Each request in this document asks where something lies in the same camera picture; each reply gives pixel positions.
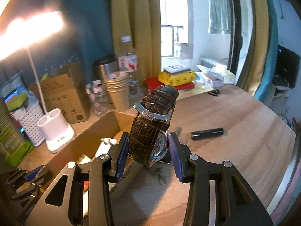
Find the cardboard box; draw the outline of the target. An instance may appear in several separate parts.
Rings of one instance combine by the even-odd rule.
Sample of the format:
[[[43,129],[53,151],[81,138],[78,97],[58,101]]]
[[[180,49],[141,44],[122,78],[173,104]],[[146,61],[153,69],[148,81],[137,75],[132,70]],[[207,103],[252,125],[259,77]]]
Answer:
[[[47,189],[69,161],[77,161],[81,155],[93,158],[102,138],[114,138],[119,141],[124,132],[130,131],[133,119],[134,115],[117,111],[110,111],[97,118],[46,164],[45,169],[52,173],[52,179],[43,186],[43,189]],[[141,169],[140,163],[127,158],[123,177],[110,188],[112,202],[116,202],[126,192]]]

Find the brown leather wristwatch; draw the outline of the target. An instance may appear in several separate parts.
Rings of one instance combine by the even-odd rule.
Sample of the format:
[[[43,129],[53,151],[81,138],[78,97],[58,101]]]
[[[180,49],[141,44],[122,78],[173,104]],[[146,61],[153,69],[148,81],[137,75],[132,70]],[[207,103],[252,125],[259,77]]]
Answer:
[[[151,167],[168,151],[166,138],[173,115],[178,90],[161,85],[134,104],[137,114],[128,138],[128,153],[136,162]]]

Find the white power adapter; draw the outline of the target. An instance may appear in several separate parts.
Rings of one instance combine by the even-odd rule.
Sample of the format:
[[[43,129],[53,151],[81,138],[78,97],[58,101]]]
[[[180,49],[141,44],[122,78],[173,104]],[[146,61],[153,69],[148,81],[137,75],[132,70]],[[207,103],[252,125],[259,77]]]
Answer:
[[[100,145],[95,153],[95,158],[99,157],[100,155],[106,154],[109,152],[111,146],[116,145],[117,140],[113,138],[101,138]]]

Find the green paper bag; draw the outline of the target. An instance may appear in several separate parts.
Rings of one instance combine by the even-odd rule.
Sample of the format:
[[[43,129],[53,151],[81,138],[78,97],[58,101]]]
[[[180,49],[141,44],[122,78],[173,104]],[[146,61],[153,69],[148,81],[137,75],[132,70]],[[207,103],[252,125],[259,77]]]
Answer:
[[[33,149],[31,141],[26,140],[15,119],[10,114],[1,97],[1,155],[9,165],[17,166]]]

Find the white plastic basket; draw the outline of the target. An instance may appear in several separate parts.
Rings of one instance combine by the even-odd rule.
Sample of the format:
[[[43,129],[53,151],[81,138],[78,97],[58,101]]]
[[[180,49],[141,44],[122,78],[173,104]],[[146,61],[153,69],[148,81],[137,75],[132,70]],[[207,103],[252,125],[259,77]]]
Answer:
[[[43,116],[44,112],[42,111],[39,102],[37,102],[29,111],[18,119],[21,127],[35,147],[40,146],[45,140],[45,137],[38,127],[38,121]]]

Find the black cylindrical flashlight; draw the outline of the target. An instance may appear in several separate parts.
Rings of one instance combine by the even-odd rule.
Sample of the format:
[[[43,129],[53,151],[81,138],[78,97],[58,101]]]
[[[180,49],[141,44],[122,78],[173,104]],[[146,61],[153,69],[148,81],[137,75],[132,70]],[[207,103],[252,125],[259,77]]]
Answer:
[[[209,130],[201,130],[191,132],[191,139],[194,141],[203,140],[207,138],[219,137],[224,134],[223,128],[209,129]]]

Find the brown lamp packaging box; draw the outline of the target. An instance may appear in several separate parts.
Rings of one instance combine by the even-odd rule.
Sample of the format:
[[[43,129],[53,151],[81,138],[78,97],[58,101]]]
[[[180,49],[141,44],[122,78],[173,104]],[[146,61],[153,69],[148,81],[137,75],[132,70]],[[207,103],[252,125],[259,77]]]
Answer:
[[[40,82],[47,111],[59,108],[70,124],[87,121],[91,104],[81,61],[68,63],[58,68],[57,73]]]

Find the stack of paper cups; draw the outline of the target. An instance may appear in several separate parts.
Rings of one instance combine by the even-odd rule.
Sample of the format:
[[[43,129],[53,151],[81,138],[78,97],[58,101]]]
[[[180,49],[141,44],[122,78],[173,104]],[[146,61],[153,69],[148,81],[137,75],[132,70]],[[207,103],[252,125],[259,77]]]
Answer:
[[[130,108],[129,76],[125,71],[116,71],[104,76],[104,85],[118,111],[127,111]]]

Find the stainless steel thermos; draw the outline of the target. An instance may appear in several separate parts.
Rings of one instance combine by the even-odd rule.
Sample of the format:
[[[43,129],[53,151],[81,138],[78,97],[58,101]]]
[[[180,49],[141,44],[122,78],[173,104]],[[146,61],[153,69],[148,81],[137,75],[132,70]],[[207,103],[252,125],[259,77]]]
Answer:
[[[119,71],[115,55],[107,55],[92,64],[93,80],[102,80],[104,76]]]

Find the white tissue packages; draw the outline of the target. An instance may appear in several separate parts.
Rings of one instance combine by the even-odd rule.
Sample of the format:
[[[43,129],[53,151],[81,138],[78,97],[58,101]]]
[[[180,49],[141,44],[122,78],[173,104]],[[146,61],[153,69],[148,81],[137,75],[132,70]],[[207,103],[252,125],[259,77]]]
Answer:
[[[234,85],[236,76],[227,69],[226,65],[221,62],[206,58],[199,57],[196,67],[205,75],[211,82],[222,82],[222,85]]]

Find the black monitor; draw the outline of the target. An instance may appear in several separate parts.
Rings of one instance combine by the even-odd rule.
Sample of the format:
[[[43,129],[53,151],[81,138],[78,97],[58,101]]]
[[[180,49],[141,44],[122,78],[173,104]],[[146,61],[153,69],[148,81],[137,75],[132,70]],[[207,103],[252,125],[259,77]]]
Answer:
[[[295,52],[278,46],[277,62],[272,82],[277,86],[295,88],[299,71],[300,56]]]

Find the yellow snack package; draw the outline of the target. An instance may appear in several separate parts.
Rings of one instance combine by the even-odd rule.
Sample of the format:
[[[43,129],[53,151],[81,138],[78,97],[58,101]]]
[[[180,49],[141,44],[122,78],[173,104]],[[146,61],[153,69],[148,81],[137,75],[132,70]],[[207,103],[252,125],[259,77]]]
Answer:
[[[185,73],[179,73],[176,75],[169,75],[166,72],[159,73],[158,80],[164,85],[180,86],[193,82],[196,79],[196,73],[194,71],[187,71]]]

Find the clear plastic water bottle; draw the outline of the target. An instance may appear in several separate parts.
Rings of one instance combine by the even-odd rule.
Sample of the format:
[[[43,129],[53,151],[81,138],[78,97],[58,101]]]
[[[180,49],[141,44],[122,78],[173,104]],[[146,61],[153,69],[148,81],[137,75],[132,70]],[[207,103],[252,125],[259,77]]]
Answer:
[[[136,95],[140,92],[138,78],[138,57],[130,36],[121,37],[120,54],[117,57],[120,71],[128,73],[129,93]]]

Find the hanging grey towel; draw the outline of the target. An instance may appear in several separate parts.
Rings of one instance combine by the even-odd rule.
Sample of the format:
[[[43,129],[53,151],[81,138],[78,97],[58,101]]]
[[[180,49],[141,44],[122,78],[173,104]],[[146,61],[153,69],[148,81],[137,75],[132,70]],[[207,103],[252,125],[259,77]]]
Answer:
[[[209,0],[208,32],[210,34],[229,34],[231,29],[231,10],[229,0]]]

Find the yellow curtain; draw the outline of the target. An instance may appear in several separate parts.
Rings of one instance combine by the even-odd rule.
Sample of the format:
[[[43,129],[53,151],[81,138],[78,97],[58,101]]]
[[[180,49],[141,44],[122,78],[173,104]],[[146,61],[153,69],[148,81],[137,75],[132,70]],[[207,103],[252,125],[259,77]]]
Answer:
[[[121,54],[121,37],[130,36],[138,56],[138,78],[145,85],[147,78],[161,71],[160,0],[111,0],[111,27],[114,53]]]

